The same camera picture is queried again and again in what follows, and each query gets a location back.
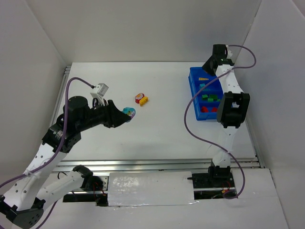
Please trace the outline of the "teal printed round lego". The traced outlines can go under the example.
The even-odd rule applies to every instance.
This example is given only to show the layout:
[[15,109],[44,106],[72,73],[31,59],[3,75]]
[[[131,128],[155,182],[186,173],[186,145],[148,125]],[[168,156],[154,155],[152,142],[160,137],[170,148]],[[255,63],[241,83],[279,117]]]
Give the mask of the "teal printed round lego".
[[135,114],[136,114],[135,109],[134,109],[134,108],[131,108],[131,107],[126,107],[126,108],[124,108],[124,109],[122,110],[122,112],[123,112],[124,114],[128,115],[129,118],[130,118],[129,120],[126,121],[126,123],[130,122],[130,121],[134,118],[134,116],[135,116]]

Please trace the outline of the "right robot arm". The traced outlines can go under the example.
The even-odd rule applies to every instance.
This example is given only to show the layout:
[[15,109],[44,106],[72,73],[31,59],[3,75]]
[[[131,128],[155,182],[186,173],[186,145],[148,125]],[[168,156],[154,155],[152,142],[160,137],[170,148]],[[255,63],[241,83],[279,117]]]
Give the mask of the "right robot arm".
[[234,64],[231,60],[232,52],[225,44],[214,44],[212,56],[202,66],[211,76],[220,76],[219,79],[223,96],[217,109],[217,122],[222,125],[219,136],[220,149],[212,158],[208,168],[208,179],[211,183],[222,183],[230,179],[231,157],[233,142],[238,128],[245,121],[250,95],[245,94],[239,86]]

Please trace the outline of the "small green lego brick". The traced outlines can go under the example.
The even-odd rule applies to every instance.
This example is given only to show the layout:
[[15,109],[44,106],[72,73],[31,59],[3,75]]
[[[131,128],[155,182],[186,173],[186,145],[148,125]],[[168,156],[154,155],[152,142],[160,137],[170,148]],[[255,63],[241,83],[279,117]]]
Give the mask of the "small green lego brick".
[[202,100],[208,100],[208,95],[206,95],[206,94],[204,94],[204,95],[202,95]]

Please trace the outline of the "red flower lego piece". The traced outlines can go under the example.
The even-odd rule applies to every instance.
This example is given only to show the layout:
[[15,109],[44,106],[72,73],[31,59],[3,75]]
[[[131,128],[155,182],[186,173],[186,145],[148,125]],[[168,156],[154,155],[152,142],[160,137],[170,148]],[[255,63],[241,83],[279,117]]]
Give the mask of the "red flower lego piece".
[[139,94],[137,94],[136,96],[135,96],[135,102],[137,103],[137,104],[139,104],[140,103],[140,100],[143,98],[143,97],[145,97],[145,95],[143,94],[143,93],[139,93]]

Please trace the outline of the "red arch lego brick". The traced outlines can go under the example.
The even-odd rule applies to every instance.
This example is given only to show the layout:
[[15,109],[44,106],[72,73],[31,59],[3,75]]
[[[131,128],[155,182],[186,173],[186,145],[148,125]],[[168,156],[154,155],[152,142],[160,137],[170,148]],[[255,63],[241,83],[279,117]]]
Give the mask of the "red arch lego brick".
[[207,107],[203,106],[203,107],[201,108],[201,112],[203,112],[203,113],[208,113],[209,110],[208,110]]

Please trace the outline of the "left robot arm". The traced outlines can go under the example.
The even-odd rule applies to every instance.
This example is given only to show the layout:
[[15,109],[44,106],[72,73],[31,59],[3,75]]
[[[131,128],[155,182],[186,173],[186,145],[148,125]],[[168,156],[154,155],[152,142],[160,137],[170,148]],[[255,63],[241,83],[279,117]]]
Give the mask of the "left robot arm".
[[74,96],[68,99],[63,114],[48,129],[37,154],[24,171],[25,176],[17,179],[1,196],[1,213],[14,225],[30,229],[38,223],[51,204],[69,192],[76,189],[102,189],[103,181],[83,165],[74,167],[51,185],[45,185],[45,181],[80,141],[82,131],[97,125],[116,128],[131,121],[134,116],[135,109],[126,107],[120,111],[112,100],[90,108],[85,97]]

